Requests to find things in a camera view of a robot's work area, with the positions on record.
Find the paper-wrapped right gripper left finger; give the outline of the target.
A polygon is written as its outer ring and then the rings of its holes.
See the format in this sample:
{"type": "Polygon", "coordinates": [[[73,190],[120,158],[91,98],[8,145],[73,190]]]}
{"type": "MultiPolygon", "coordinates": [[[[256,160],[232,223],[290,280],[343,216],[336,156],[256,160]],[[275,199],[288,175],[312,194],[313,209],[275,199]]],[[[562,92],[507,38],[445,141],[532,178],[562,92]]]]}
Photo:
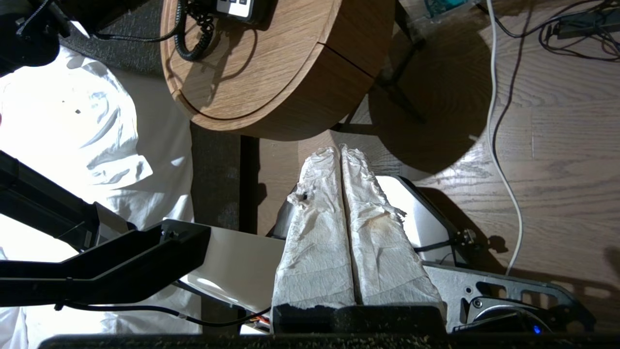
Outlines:
{"type": "Polygon", "coordinates": [[[272,307],[355,305],[339,151],[325,147],[307,157],[287,201],[292,217],[275,274],[272,307]]]}

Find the paper-wrapped right gripper right finger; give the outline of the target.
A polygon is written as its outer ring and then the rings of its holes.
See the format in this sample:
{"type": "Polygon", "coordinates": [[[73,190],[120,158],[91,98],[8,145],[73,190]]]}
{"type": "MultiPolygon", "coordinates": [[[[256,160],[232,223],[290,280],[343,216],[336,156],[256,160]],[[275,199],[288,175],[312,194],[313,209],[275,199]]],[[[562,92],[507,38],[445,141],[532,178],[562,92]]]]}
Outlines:
{"type": "Polygon", "coordinates": [[[389,203],[365,153],[340,146],[342,187],[354,276],[366,306],[444,303],[403,227],[404,212],[389,203]]]}

